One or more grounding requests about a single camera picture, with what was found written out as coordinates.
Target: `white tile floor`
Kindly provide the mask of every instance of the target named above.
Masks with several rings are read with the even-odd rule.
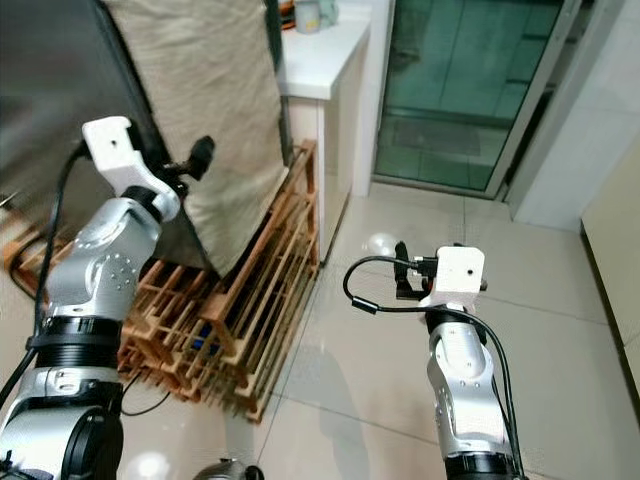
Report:
[[[501,204],[384,185],[350,202],[262,425],[168,401],[124,419],[122,478],[189,478],[233,455],[259,462],[268,480],[444,479],[425,327],[369,316],[342,294],[346,267],[379,231],[410,254],[454,241],[485,251],[478,313],[507,351],[532,480],[640,478],[637,419],[580,239],[512,224]],[[386,270],[356,274],[354,289],[395,302]],[[130,409],[156,395],[133,393]],[[164,473],[140,476],[154,452]]]

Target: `gray fabric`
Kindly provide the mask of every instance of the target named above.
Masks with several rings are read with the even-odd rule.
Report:
[[[261,0],[107,0],[174,161],[216,154],[185,210],[214,268],[236,264],[286,176]]]

